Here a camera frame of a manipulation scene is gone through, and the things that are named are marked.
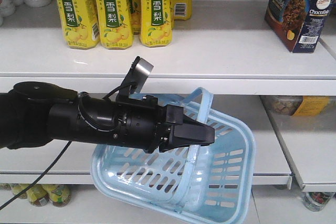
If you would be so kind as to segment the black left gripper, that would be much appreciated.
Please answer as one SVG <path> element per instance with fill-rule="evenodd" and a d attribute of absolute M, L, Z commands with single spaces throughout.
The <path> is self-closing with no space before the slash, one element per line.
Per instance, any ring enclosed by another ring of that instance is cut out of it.
<path fill-rule="evenodd" d="M 117 125 L 112 133 L 113 145 L 152 153 L 165 139 L 169 139 L 168 151 L 191 145 L 208 146 L 215 142 L 215 129 L 184 115 L 180 106 L 160 106 L 158 98 L 152 95 L 145 95 L 140 100 L 118 95 L 115 101 L 118 108 L 115 113 Z"/>

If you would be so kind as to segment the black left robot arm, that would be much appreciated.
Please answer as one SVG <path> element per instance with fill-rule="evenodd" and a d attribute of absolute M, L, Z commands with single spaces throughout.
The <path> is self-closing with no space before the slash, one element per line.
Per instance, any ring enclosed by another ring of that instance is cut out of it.
<path fill-rule="evenodd" d="M 51 83 L 17 83 L 1 94 L 1 147 L 15 150 L 64 140 L 152 153 L 214 143 L 214 129 L 186 116 L 181 106 L 161 106 L 152 95 L 133 99 L 126 88 L 116 88 L 111 101 Z"/>

